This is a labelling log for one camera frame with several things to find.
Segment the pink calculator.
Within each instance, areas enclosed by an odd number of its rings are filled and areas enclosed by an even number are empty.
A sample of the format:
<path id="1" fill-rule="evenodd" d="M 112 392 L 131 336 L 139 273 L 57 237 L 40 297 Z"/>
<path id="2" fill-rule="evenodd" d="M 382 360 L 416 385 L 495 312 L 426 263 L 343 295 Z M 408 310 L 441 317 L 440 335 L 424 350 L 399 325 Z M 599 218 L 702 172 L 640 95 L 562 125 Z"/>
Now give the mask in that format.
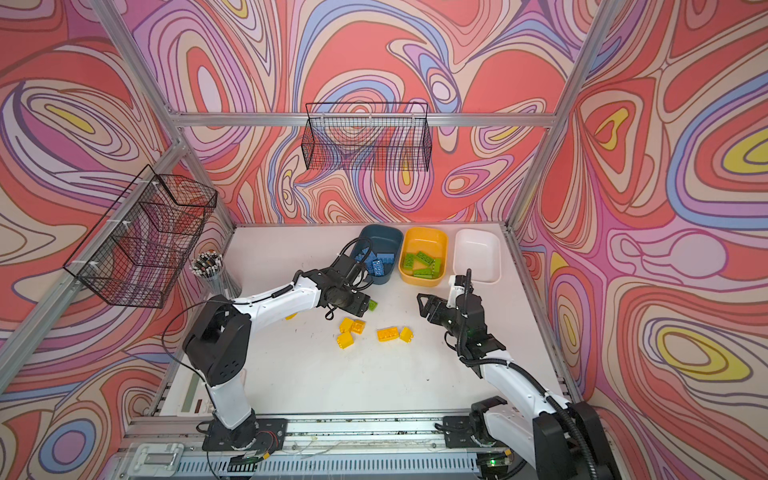
<path id="1" fill-rule="evenodd" d="M 184 370 L 177 375 L 173 386 L 178 393 L 178 415 L 207 415 L 211 412 L 212 403 L 198 375 Z"/>

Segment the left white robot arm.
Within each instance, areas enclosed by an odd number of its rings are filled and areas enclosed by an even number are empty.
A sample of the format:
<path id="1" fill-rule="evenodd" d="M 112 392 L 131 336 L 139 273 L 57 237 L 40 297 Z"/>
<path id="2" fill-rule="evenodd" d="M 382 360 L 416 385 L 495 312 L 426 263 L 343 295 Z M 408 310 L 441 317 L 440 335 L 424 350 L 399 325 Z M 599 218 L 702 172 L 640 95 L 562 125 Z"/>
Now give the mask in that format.
<path id="1" fill-rule="evenodd" d="M 201 311 L 182 342 L 183 357 L 169 357 L 199 377 L 212 403 L 206 450 L 271 453 L 281 447 L 276 430 L 260 425 L 241 379 L 251 344 L 261 331 L 305 311 L 324 309 L 328 321 L 338 311 L 363 316 L 371 304 L 365 261 L 372 253 L 371 241 L 358 236 L 328 267 L 298 270 L 287 284 L 249 297 L 216 295 L 197 304 Z"/>

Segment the blue lego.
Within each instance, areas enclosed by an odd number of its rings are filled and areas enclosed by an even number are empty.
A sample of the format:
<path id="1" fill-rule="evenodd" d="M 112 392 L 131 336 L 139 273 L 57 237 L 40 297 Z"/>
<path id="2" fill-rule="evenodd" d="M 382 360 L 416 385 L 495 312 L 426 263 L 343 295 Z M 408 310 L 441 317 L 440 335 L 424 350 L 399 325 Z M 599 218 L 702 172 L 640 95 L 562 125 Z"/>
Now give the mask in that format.
<path id="1" fill-rule="evenodd" d="M 369 272 L 374 277 L 383 277 L 385 275 L 384 264 L 380 259 L 374 259 L 370 262 Z"/>
<path id="2" fill-rule="evenodd" d="M 395 262 L 395 255 L 392 253 L 380 253 L 377 255 L 377 258 L 385 265 Z"/>

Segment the yellow lego cluster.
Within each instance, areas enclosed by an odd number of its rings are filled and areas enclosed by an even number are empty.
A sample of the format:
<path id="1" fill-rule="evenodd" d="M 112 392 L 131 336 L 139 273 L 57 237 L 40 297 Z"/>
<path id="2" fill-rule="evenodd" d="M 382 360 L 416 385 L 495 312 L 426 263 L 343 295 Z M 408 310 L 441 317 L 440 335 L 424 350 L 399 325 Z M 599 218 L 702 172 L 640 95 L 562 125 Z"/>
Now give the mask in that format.
<path id="1" fill-rule="evenodd" d="M 344 350 L 354 344 L 354 337 L 350 332 L 342 332 L 336 337 L 337 345 Z"/>
<path id="2" fill-rule="evenodd" d="M 339 326 L 339 331 L 341 333 L 349 333 L 353 325 L 354 325 L 354 321 L 351 318 L 345 317 Z"/>

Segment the metal cup of pens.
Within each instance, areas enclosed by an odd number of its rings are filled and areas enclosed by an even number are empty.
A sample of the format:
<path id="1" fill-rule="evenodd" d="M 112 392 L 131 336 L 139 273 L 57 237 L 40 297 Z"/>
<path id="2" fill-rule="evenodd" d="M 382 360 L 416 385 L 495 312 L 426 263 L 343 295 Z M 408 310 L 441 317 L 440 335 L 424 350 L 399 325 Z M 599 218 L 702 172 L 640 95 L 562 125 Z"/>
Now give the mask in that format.
<path id="1" fill-rule="evenodd" d="M 242 287 L 227 270 L 222 254 L 216 250 L 203 251 L 195 257 L 191 262 L 191 271 L 213 295 L 234 299 L 242 293 Z"/>

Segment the yellow lego long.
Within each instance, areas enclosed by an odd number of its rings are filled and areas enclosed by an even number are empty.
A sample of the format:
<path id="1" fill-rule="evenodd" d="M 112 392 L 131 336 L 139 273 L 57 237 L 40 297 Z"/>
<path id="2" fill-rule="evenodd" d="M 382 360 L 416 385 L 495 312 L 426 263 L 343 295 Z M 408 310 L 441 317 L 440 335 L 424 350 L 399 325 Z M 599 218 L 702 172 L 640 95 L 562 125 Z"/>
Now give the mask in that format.
<path id="1" fill-rule="evenodd" d="M 379 342 L 389 342 L 398 339 L 400 336 L 399 329 L 397 327 L 389 327 L 379 329 L 377 331 L 377 339 Z"/>

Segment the yellow lego bottom cluster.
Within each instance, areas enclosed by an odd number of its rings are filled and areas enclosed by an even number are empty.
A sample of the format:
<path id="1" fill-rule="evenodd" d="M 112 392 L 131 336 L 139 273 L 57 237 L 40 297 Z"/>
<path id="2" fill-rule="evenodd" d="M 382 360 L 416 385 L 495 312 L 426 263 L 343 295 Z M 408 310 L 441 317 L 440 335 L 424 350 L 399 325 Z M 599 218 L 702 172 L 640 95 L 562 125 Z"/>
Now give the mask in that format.
<path id="1" fill-rule="evenodd" d="M 350 332 L 342 332 L 336 337 L 337 345 L 344 350 L 354 344 L 354 337 Z"/>

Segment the dark teal plastic bin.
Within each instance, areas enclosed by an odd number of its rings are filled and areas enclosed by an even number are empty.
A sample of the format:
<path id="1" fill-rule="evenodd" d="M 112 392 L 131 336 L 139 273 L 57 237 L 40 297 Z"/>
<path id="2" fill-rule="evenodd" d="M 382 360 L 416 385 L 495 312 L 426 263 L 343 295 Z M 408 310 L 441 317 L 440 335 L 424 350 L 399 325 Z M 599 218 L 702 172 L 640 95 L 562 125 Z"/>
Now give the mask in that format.
<path id="1" fill-rule="evenodd" d="M 368 254 L 365 258 L 365 265 L 369 276 L 372 278 L 372 283 L 375 285 L 383 285 L 388 282 L 392 272 L 396 269 L 396 263 L 399 259 L 403 240 L 404 234 L 401 230 L 385 225 L 371 224 L 365 226 L 361 230 L 359 239 L 352 247 L 349 255 L 358 261 L 361 261 L 362 258 Z M 369 265 L 372 260 L 378 259 L 377 255 L 380 253 L 394 254 L 395 262 L 393 264 L 384 264 L 385 275 L 383 277 L 374 277 L 369 272 Z"/>

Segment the white plastic bin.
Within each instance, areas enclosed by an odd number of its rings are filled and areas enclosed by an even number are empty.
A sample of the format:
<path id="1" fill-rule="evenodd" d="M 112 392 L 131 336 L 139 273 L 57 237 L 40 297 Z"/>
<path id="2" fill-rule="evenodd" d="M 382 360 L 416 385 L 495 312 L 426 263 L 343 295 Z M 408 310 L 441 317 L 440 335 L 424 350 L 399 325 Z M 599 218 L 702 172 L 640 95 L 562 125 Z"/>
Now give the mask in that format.
<path id="1" fill-rule="evenodd" d="M 457 232 L 453 272 L 460 275 L 468 269 L 476 282 L 494 284 L 501 279 L 501 243 L 495 234 L 477 229 Z"/>

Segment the yellow plastic bin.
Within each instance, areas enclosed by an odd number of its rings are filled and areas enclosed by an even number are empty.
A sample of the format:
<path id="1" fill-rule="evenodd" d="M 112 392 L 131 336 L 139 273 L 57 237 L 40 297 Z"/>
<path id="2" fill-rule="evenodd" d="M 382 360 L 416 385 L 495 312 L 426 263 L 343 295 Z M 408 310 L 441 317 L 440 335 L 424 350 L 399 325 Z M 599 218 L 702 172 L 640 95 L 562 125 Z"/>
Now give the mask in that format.
<path id="1" fill-rule="evenodd" d="M 448 236 L 442 230 L 408 229 L 398 264 L 401 279 L 414 286 L 437 287 L 446 272 L 447 254 Z"/>

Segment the white device on rail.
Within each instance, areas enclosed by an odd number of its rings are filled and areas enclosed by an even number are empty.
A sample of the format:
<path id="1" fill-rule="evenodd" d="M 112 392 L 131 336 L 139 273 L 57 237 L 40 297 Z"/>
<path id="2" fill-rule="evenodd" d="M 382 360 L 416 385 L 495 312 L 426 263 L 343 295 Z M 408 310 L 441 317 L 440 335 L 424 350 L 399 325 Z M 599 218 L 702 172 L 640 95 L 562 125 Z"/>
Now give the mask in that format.
<path id="1" fill-rule="evenodd" d="M 128 477 L 168 478 L 174 476 L 183 458 L 185 446 L 182 443 L 143 443 L 131 458 L 126 475 Z"/>

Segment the yellow lego top cluster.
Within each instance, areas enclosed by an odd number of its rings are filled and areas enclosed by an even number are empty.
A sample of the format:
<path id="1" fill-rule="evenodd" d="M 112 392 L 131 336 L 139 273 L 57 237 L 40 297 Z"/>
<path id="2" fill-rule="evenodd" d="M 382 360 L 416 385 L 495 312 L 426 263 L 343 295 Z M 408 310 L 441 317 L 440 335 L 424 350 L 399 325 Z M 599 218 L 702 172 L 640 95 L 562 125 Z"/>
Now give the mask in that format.
<path id="1" fill-rule="evenodd" d="M 345 317 L 339 326 L 339 331 L 341 333 L 349 333 L 353 325 L 354 325 L 354 321 L 351 318 Z"/>

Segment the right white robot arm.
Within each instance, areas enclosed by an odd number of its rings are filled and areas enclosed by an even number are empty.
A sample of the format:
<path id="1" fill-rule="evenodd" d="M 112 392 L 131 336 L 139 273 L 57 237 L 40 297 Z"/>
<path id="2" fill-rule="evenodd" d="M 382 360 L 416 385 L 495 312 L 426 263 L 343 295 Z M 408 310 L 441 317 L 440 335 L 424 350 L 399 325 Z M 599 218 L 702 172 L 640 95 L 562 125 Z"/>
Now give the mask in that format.
<path id="1" fill-rule="evenodd" d="M 498 394 L 472 405 L 462 428 L 440 423 L 447 446 L 460 438 L 480 448 L 509 448 L 540 479 L 618 479 L 621 474 L 596 410 L 545 387 L 488 330 L 472 274 L 454 275 L 447 298 L 420 293 L 419 314 L 444 328 L 459 362 Z"/>

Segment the orange-yellow lego cluster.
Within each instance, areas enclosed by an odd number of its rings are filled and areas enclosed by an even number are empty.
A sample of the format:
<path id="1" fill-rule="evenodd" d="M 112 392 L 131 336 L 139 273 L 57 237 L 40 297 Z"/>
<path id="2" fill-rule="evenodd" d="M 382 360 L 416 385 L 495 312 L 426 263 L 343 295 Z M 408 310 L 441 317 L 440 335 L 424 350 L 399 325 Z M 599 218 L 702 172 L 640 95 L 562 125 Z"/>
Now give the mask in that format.
<path id="1" fill-rule="evenodd" d="M 354 320 L 352 323 L 352 326 L 350 328 L 350 331 L 355 334 L 362 334 L 364 332 L 366 323 L 362 320 Z"/>

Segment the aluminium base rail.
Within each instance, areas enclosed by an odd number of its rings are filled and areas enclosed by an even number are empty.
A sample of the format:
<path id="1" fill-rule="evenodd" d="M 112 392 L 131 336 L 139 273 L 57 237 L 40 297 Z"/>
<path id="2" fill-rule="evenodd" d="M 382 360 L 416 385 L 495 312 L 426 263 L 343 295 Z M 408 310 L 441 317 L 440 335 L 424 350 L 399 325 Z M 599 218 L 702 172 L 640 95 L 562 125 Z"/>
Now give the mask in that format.
<path id="1" fill-rule="evenodd" d="M 509 448 L 480 448 L 465 438 L 447 446 L 440 423 L 464 427 L 469 410 L 334 413 L 259 418 L 281 436 L 279 449 L 208 451 L 211 417 L 153 417 L 129 431 L 113 479 L 506 479 L 519 463 Z M 128 477 L 143 443 L 182 443 L 178 472 L 168 478 Z M 525 466 L 510 479 L 540 479 Z"/>

